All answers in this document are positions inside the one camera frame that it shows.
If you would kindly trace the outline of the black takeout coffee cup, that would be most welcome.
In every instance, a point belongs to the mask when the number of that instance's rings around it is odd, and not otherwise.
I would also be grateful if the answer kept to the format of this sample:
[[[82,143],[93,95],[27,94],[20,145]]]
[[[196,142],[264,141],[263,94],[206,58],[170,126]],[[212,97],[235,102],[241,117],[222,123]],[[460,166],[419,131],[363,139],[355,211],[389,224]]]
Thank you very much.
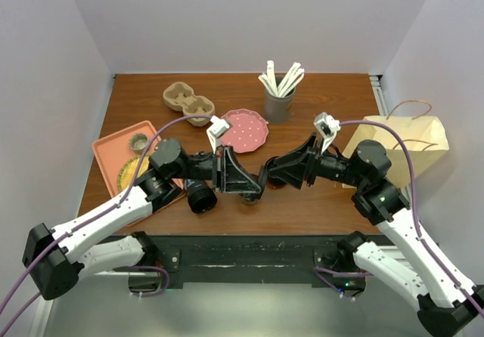
[[[258,193],[244,193],[241,195],[243,204],[253,206],[260,201],[261,195]]]

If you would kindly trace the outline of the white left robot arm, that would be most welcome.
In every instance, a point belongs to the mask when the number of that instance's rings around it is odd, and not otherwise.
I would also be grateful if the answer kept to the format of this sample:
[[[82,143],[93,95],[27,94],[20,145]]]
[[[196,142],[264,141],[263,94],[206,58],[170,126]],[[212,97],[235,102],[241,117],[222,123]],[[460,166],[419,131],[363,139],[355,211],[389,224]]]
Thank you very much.
[[[237,161],[231,146],[189,155],[174,138],[161,140],[148,169],[122,193],[83,216],[52,229],[41,223],[27,237],[22,262],[40,295],[56,299],[92,265],[94,246],[113,232],[152,215],[181,192],[174,179],[210,181],[212,189],[259,198],[263,186]]]

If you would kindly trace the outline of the stack of black cups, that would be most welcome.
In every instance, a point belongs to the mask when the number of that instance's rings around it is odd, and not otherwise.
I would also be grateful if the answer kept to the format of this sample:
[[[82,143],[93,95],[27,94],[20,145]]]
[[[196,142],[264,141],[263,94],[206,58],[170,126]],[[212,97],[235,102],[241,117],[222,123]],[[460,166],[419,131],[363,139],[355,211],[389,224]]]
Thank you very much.
[[[185,179],[185,189],[193,213],[202,214],[216,206],[217,197],[205,181]]]

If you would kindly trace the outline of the black coffee cup lid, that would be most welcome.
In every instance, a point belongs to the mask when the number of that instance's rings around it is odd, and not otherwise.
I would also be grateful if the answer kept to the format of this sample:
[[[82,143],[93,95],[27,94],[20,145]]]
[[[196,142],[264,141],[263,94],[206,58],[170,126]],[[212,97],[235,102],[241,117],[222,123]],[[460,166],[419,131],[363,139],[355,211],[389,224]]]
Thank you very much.
[[[256,199],[261,199],[264,191],[265,191],[265,186],[268,182],[268,175],[269,171],[265,166],[262,166],[259,170],[259,174],[257,177],[257,184],[259,185],[259,192],[256,194]]]

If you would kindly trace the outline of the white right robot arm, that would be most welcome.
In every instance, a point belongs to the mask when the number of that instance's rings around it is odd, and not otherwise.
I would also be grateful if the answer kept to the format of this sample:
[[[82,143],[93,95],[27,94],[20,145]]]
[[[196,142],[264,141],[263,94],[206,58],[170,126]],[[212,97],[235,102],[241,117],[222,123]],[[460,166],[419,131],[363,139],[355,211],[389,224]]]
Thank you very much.
[[[362,233],[340,242],[337,263],[345,271],[357,267],[398,293],[417,312],[432,336],[454,336],[478,315],[483,287],[465,277],[443,254],[401,191],[386,177],[391,162],[386,149],[372,140],[361,141],[349,158],[340,152],[321,152],[316,136],[299,148],[268,162],[268,174],[295,188],[317,177],[355,187],[352,202],[403,254],[406,264],[383,252]]]

